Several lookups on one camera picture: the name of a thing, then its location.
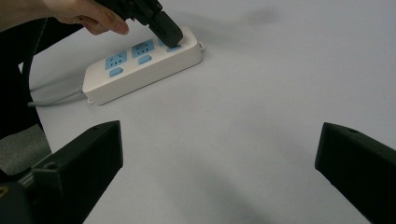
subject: white table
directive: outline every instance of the white table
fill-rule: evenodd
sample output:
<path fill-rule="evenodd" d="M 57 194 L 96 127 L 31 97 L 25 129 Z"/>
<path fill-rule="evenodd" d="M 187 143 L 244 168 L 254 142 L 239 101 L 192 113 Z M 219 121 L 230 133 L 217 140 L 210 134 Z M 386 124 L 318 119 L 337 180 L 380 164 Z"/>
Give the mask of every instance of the white table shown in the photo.
<path fill-rule="evenodd" d="M 396 2 L 162 0 L 198 65 L 108 104 L 39 107 L 52 151 L 120 120 L 124 166 L 85 223 L 368 223 L 314 168 L 323 122 L 396 148 Z M 35 100 L 151 37 L 81 30 L 35 57 Z"/>

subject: power cord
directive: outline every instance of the power cord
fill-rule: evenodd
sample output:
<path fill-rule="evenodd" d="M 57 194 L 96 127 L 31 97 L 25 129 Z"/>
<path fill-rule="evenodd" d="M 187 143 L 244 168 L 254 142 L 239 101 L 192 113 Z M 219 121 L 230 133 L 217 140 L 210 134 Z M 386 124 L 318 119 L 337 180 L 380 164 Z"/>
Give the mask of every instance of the power cord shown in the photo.
<path fill-rule="evenodd" d="M 54 105 L 54 104 L 56 104 L 56 103 L 58 103 L 58 102 L 60 102 L 60 101 L 62 101 L 62 100 L 65 100 L 65 99 L 67 99 L 67 98 L 70 98 L 70 97 L 72 97 L 72 96 L 79 95 L 79 94 L 82 94 L 82 93 L 83 93 L 83 91 L 82 91 L 82 86 L 79 86 L 79 87 L 76 88 L 75 90 L 70 91 L 69 93 L 67 93 L 67 94 L 65 94 L 65 95 L 58 96 L 58 97 L 55 97 L 55 98 L 52 98 L 52 99 L 48 99 L 48 100 L 45 100 L 45 101 L 30 102 L 30 103 L 28 103 L 27 105 L 28 105 L 29 107 Z"/>

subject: power switch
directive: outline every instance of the power switch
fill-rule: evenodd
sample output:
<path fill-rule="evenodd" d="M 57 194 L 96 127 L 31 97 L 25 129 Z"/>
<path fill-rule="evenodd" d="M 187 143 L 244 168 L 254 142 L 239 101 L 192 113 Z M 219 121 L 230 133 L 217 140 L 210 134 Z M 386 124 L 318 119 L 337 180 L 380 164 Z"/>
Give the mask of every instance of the power switch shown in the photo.
<path fill-rule="evenodd" d="M 110 74 L 110 77 L 114 77 L 116 75 L 121 74 L 122 72 L 123 72 L 122 68 L 117 67 L 117 68 L 111 70 L 109 74 Z"/>
<path fill-rule="evenodd" d="M 172 51 L 175 51 L 175 50 L 177 50 L 177 49 L 180 49 L 180 45 L 177 45 L 176 47 L 171 48 L 171 49 L 167 49 L 166 51 L 172 52 Z"/>
<path fill-rule="evenodd" d="M 139 64 L 147 63 L 151 61 L 151 56 L 145 55 L 143 57 L 140 57 L 139 60 L 137 61 Z"/>

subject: power strip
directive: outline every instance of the power strip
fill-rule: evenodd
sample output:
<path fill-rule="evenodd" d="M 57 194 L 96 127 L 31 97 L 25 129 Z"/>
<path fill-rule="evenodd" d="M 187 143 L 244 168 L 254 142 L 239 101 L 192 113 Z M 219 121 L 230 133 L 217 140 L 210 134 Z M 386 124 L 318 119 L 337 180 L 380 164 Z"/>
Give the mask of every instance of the power strip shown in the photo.
<path fill-rule="evenodd" d="M 198 64 L 204 46 L 189 27 L 180 29 L 184 37 L 175 48 L 153 37 L 90 65 L 82 85 L 88 103 L 103 105 Z"/>

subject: blue socket panel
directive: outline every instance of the blue socket panel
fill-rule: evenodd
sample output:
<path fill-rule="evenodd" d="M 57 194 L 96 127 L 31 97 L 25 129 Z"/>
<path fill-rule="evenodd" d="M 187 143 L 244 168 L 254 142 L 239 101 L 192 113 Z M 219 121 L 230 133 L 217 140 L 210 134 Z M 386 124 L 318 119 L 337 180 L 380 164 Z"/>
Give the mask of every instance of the blue socket panel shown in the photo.
<path fill-rule="evenodd" d="M 106 58 L 106 70 L 126 62 L 126 50 Z"/>
<path fill-rule="evenodd" d="M 135 45 L 132 47 L 132 57 L 137 58 L 142 56 L 143 54 L 150 52 L 154 50 L 154 43 L 152 42 L 152 39 L 145 41 L 143 43 L 140 43 L 138 45 Z"/>

